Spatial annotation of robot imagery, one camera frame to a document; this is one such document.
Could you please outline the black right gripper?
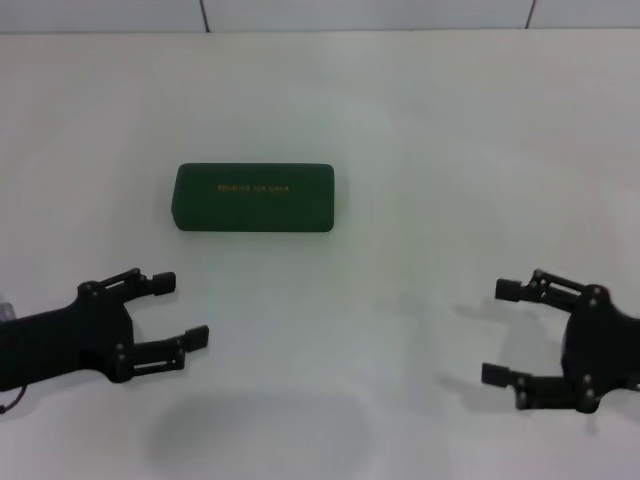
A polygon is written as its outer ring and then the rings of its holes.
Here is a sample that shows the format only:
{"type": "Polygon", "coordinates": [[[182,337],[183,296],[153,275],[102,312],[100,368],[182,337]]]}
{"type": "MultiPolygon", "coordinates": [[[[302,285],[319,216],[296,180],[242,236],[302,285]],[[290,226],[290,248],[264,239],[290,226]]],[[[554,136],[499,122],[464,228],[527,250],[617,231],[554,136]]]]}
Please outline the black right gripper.
{"type": "Polygon", "coordinates": [[[512,388],[518,410],[595,412],[615,390],[639,390],[639,320],[621,312],[609,290],[536,269],[528,283],[496,280],[495,298],[572,310],[563,337],[559,376],[535,376],[482,365],[482,383],[512,388]]]}

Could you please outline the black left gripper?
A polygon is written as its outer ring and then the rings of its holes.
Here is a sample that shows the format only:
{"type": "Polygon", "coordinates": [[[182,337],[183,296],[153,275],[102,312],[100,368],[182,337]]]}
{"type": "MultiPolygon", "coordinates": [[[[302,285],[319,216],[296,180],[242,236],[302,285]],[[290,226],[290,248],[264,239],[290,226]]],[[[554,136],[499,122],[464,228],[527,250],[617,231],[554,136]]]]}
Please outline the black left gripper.
{"type": "Polygon", "coordinates": [[[176,274],[152,277],[138,268],[79,289],[68,306],[1,323],[1,389],[28,386],[81,370],[113,383],[185,368],[186,355],[208,346],[200,326],[165,340],[133,344],[125,300],[176,290],[176,274]]]}

